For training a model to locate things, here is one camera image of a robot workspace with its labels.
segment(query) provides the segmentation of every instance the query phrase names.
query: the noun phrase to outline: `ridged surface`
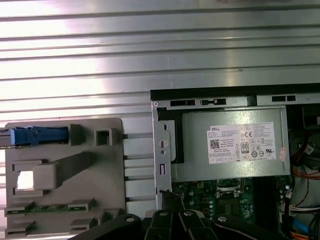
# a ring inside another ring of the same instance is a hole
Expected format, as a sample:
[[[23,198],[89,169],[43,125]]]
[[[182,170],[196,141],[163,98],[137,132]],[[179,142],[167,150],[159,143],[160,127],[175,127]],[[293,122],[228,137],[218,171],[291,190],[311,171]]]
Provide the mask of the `ridged surface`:
[[[1,1],[0,127],[121,118],[127,207],[143,216],[156,206],[149,91],[319,83],[319,24],[320,0]]]

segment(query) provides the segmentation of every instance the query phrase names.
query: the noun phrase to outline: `screw hole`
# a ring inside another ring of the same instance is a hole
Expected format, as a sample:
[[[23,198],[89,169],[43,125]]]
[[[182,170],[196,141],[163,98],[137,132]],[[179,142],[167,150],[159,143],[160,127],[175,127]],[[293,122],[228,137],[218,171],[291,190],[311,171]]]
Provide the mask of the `screw hole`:
[[[160,139],[159,142],[158,142],[158,145],[160,148],[164,149],[168,146],[168,142],[164,139]]]

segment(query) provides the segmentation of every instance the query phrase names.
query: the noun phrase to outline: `green circuit board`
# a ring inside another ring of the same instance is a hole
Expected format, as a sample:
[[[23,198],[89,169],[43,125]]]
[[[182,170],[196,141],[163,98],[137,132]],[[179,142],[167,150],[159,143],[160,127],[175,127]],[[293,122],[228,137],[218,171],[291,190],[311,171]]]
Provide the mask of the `green circuit board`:
[[[46,206],[30,206],[25,210],[12,210],[7,214],[37,214],[37,213],[56,213],[56,212],[77,212],[85,211],[86,207],[68,207],[65,204],[55,204]]]
[[[243,192],[237,197],[233,193],[216,196],[217,190],[237,186],[240,181]],[[252,178],[174,182],[172,191],[182,196],[185,209],[201,211],[206,218],[228,214],[255,223]]]

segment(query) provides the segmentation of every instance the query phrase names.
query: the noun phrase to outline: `sticker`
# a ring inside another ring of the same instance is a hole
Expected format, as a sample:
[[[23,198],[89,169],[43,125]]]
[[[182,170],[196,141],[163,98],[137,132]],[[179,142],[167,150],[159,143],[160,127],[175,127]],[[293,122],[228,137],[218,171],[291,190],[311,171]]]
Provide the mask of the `sticker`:
[[[280,156],[279,156],[280,161],[284,162],[286,160],[286,155],[287,155],[287,149],[285,147],[282,147],[280,150]]]
[[[312,152],[313,152],[314,150],[315,150],[315,149],[308,144],[308,145],[305,147],[304,152],[305,152],[306,154],[310,155],[310,154],[312,154]]]
[[[211,126],[210,164],[277,159],[273,122]]]

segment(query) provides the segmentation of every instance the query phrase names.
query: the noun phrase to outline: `motherboard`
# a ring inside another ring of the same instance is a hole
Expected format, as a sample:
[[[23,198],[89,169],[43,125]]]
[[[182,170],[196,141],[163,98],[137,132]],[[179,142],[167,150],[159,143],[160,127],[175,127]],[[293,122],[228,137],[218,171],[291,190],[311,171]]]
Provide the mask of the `motherboard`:
[[[182,197],[185,209],[206,218],[228,214],[255,223],[252,178],[174,182],[172,191]]]
[[[280,205],[284,201],[286,185],[290,183],[290,179],[289,176],[274,176],[271,179],[268,193],[272,195],[270,200],[275,201],[276,207],[269,210],[278,216]],[[172,191],[182,197],[185,209],[201,211],[206,218],[227,214],[257,224],[256,214],[261,213],[264,203],[261,203],[263,199],[258,199],[257,202],[255,196],[261,193],[261,190],[266,191],[264,189],[266,186],[260,185],[258,189],[254,189],[254,186],[257,187],[254,178],[232,178],[174,182]]]

